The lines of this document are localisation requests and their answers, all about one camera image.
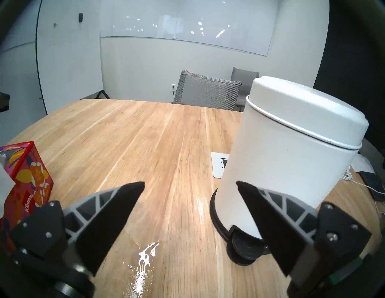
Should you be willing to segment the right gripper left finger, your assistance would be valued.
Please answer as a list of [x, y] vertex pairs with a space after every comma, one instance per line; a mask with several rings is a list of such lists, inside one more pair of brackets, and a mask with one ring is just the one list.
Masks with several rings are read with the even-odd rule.
[[145, 189], [133, 182], [81, 198], [63, 209], [50, 201], [18, 223], [15, 247], [51, 265], [82, 267], [95, 276]]

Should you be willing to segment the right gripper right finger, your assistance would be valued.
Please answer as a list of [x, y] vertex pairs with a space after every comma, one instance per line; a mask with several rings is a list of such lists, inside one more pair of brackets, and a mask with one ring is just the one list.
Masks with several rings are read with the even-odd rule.
[[296, 197], [237, 181], [238, 191], [288, 288], [322, 288], [356, 260], [372, 233], [329, 201], [314, 209]]

